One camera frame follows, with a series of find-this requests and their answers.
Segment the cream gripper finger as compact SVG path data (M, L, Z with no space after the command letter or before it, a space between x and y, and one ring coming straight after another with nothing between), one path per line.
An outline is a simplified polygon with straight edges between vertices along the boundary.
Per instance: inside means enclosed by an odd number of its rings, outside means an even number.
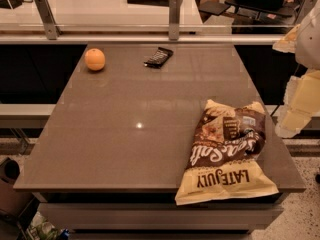
M302 75L288 105L284 103L275 127L281 138L292 138L320 111L320 70L308 69Z
M294 26L280 40L276 41L273 44L272 48L278 52L294 53L296 51L296 40L299 28L299 24Z

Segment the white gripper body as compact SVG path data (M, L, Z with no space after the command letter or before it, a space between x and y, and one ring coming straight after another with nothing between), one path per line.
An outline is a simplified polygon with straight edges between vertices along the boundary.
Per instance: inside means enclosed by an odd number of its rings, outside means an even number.
M301 80L300 77L292 75L290 77L289 81L287 82L285 94L284 94L284 98L283 98L283 101L286 105L288 105L290 103L290 101L292 100L293 95L297 90L297 87L298 87L300 80Z

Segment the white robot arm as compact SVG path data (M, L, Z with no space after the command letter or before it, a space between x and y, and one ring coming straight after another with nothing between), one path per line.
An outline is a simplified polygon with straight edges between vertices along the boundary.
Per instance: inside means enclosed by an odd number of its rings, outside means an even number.
M283 97L284 105L276 124L276 134L292 138L320 111L320 11L312 9L273 49L294 53L298 64L307 68L301 77L291 76Z

